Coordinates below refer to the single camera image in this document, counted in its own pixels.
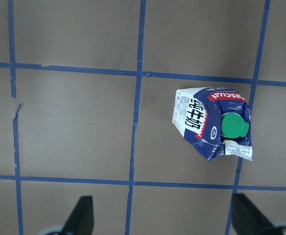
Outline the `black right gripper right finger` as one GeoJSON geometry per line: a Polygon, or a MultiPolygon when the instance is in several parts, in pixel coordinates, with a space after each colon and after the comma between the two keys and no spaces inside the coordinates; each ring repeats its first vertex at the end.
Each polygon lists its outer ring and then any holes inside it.
{"type": "Polygon", "coordinates": [[[243,193],[232,195],[231,220],[238,235],[286,235],[286,225],[274,225],[243,193]]]}

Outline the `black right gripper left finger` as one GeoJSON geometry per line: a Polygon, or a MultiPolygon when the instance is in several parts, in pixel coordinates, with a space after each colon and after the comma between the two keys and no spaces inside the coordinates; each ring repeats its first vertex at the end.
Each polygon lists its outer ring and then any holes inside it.
{"type": "Polygon", "coordinates": [[[81,196],[67,219],[62,235],[91,235],[94,230],[94,206],[92,196],[81,196]]]}

